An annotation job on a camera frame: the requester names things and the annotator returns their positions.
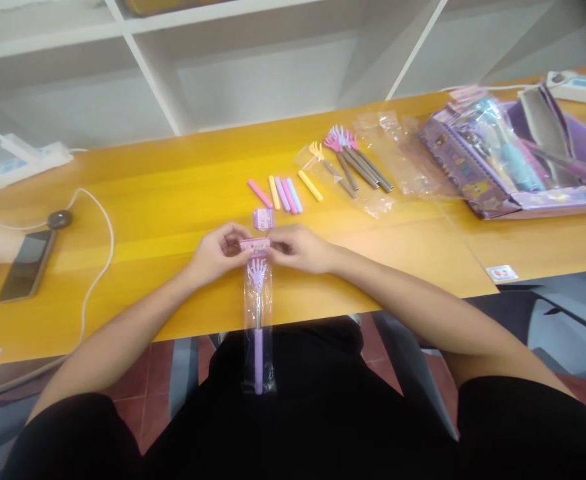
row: purple packaging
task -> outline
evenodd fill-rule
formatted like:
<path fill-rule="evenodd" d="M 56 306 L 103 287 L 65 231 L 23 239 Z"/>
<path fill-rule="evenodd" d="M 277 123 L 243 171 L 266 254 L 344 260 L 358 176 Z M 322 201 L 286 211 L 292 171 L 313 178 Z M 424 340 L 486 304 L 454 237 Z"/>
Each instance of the purple packaging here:
<path fill-rule="evenodd" d="M 239 248 L 240 250 L 252 250 L 253 253 L 251 258 L 259 258 L 259 257 L 266 257 L 268 252 L 266 248 L 271 246 L 271 240 L 268 237 L 256 238 L 256 239 L 249 239 L 249 240 L 240 240 Z"/>
<path fill-rule="evenodd" d="M 257 230 L 275 228 L 273 209 L 257 209 L 253 212 L 253 224 Z"/>
<path fill-rule="evenodd" d="M 586 162 L 586 125 L 561 114 L 554 99 L 550 103 L 559 112 L 558 120 L 571 140 L 575 158 Z M 504 106 L 516 134 L 533 140 L 521 103 Z M 434 114 L 419 132 L 419 138 L 480 218 L 506 220 L 586 213 L 586 185 L 540 192 L 510 190 L 474 148 L 450 127 L 452 118 L 448 108 Z"/>

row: yellow desk surface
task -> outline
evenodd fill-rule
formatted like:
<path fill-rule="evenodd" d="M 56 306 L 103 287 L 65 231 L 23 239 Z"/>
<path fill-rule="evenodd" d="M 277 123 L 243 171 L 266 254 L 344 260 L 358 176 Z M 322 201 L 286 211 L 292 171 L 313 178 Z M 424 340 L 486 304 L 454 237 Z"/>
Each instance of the yellow desk surface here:
<path fill-rule="evenodd" d="M 252 211 L 261 204 L 248 188 L 248 178 L 266 189 L 268 175 L 294 177 L 297 168 L 292 159 L 300 148 L 322 139 L 335 123 L 350 125 L 360 113 L 389 109 L 425 119 L 447 98 L 445 93 L 434 93 L 80 153 L 62 168 L 0 191 L 0 221 L 41 222 L 64 208 L 77 187 L 88 189 L 102 202 L 113 222 L 116 247 L 111 268 L 91 297 L 89 335 L 178 272 L 206 232 L 230 220 L 252 225 Z M 563 106 L 586 122 L 586 105 Z M 276 212 L 278 225 L 302 222 L 330 241 L 460 297 L 497 292 L 484 270 L 490 266 L 512 265 L 522 278 L 586 270 L 586 215 L 482 222 L 461 201 L 411 203 L 394 192 L 398 204 L 376 220 L 321 186 L 325 200 L 317 203 L 300 182 L 293 181 L 299 185 L 305 211 L 299 216 Z M 80 196 L 72 210 L 75 220 L 59 232 L 38 294 L 0 305 L 1 363 L 62 355 L 77 342 L 81 303 L 107 258 L 109 236 L 90 198 Z M 0 267 L 0 288 L 7 270 L 7 265 Z M 330 275 L 276 269 L 274 284 L 276 323 L 378 308 L 366 295 Z M 243 275 L 236 271 L 190 298 L 156 340 L 242 326 Z"/>

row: person's right hand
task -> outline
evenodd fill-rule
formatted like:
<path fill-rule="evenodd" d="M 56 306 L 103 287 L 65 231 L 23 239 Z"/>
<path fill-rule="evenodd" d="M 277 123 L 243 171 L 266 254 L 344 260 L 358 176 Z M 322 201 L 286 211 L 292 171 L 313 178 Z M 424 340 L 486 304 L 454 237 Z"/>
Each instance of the person's right hand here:
<path fill-rule="evenodd" d="M 328 273 L 335 266 L 337 249 L 304 225 L 287 225 L 269 230 L 271 260 L 308 273 Z"/>

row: white shelving unit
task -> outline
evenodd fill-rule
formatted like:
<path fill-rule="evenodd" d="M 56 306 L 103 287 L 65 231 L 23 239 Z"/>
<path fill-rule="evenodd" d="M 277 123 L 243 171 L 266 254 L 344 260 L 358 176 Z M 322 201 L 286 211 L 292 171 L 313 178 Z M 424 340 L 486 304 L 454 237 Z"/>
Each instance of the white shelving unit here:
<path fill-rule="evenodd" d="M 36 145 L 107 147 L 586 65 L 586 0 L 234 0 L 148 18 L 120 0 L 2 1 L 30 4 L 0 11 L 0 132 Z"/>

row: power strip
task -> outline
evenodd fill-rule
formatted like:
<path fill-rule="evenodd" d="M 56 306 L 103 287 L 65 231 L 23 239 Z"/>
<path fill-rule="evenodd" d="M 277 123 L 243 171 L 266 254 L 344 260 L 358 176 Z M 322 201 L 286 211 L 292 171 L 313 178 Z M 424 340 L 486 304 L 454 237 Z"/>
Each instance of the power strip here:
<path fill-rule="evenodd" d="M 0 163 L 0 189 L 46 170 L 65 165 L 74 158 L 62 142 L 42 147 L 38 153 L 41 159 L 37 163 L 28 163 L 17 157 Z"/>
<path fill-rule="evenodd" d="M 567 80 L 566 74 L 572 74 Z M 586 75 L 575 72 L 548 72 L 548 87 L 555 98 L 586 103 Z"/>

